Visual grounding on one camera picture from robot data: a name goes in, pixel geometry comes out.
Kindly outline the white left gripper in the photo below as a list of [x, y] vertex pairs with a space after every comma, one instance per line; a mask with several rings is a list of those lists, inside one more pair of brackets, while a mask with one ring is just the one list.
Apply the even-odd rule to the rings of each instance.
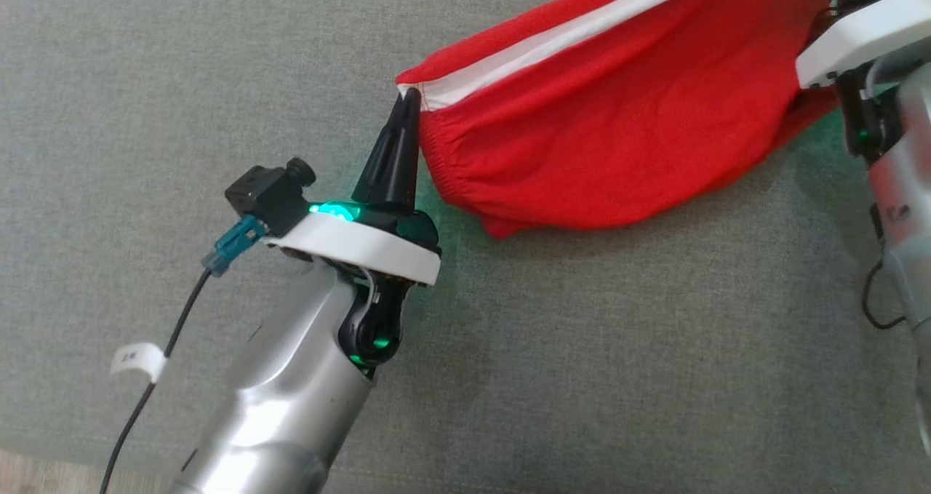
[[363, 369], [395, 355], [410, 290], [434, 285], [440, 271], [438, 230], [428, 215], [415, 211], [420, 113], [418, 89], [399, 93], [353, 190], [354, 202], [310, 204], [306, 218], [286, 235], [263, 240], [366, 282], [361, 318], [345, 319], [337, 332], [349, 360]]

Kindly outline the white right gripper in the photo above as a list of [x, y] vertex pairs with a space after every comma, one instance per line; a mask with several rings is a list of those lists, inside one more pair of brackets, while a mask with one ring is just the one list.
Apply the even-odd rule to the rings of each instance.
[[929, 108], [930, 0], [836, 0], [845, 12], [796, 59], [802, 89], [835, 86], [847, 151], [868, 165]]

